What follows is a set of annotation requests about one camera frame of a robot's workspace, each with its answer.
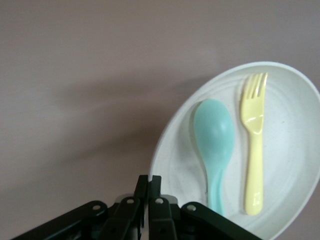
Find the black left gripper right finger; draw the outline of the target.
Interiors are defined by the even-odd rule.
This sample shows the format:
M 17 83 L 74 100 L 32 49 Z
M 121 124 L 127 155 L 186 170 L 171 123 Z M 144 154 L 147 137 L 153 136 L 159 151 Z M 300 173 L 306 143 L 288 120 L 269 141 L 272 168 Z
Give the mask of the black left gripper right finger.
M 182 207 L 176 198 L 161 194 L 162 178 L 149 182 L 150 240 L 258 240 L 259 237 L 199 202 Z

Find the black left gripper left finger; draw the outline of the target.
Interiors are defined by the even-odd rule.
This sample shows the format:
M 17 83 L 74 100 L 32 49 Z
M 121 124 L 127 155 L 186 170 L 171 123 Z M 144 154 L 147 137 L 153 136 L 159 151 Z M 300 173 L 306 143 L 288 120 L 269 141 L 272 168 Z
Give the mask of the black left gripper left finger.
M 94 200 L 41 224 L 15 240 L 139 240 L 144 225 L 148 176 L 140 175 L 134 194 L 125 195 L 111 207 Z

